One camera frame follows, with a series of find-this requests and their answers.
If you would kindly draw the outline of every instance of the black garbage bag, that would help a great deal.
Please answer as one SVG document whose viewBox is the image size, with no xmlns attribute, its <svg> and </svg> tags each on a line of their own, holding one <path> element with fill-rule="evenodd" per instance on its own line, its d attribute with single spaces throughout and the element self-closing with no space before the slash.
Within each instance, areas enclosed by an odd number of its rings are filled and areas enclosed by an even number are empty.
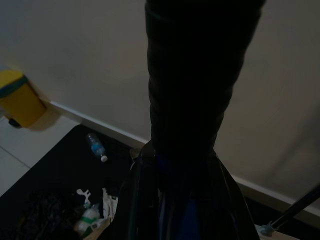
<svg viewBox="0 0 320 240">
<path fill-rule="evenodd" d="M 54 192 L 36 192 L 29 198 L 28 208 L 20 219 L 15 240 L 78 240 L 73 231 L 84 213 L 83 206 L 74 208 Z"/>
</svg>

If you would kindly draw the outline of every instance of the yellow trash bin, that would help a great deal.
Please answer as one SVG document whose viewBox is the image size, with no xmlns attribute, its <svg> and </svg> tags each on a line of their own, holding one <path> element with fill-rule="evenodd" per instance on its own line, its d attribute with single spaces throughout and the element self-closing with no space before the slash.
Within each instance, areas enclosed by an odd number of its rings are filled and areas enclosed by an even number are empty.
<svg viewBox="0 0 320 240">
<path fill-rule="evenodd" d="M 46 111 L 21 72 L 0 71 L 0 106 L 22 127 L 30 127 Z"/>
</svg>

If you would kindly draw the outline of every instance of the white floor tile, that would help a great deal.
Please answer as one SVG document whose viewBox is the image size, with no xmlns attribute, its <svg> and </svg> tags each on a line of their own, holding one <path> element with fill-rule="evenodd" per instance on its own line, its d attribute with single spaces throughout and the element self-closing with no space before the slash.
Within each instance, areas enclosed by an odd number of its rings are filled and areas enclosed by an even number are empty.
<svg viewBox="0 0 320 240">
<path fill-rule="evenodd" d="M 0 196 L 28 170 L 24 164 L 0 148 Z"/>
<path fill-rule="evenodd" d="M 47 110 L 31 128 L 14 128 L 2 118 L 0 146 L 32 167 L 78 124 L 52 110 Z"/>
</svg>

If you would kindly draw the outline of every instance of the baseboard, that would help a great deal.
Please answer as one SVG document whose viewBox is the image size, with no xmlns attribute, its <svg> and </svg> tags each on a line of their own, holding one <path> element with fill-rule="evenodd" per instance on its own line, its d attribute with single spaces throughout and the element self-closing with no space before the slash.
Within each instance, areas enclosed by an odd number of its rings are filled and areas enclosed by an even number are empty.
<svg viewBox="0 0 320 240">
<path fill-rule="evenodd" d="M 133 148 L 142 148 L 145 143 L 148 142 L 147 139 L 143 139 L 139 136 L 133 135 L 129 132 L 123 131 L 117 127 L 111 126 L 100 120 L 94 119 L 93 117 L 87 116 L 81 112 L 73 110 L 67 106 L 61 105 L 54 101 L 48 101 L 42 99 L 48 108 L 73 119 L 89 128 L 92 128 L 98 132 L 106 134 L 124 144 L 127 144 Z M 276 209 L 280 212 L 285 211 L 291 204 L 295 202 L 294 199 L 282 195 L 278 192 L 261 187 L 245 179 L 239 178 L 237 176 L 232 176 L 234 180 L 238 183 L 243 194 L 257 202 L 260 202 L 266 206 Z M 300 212 L 296 219 L 307 223 L 320 229 L 320 210 L 312 206 L 307 207 L 305 210 Z"/>
</svg>

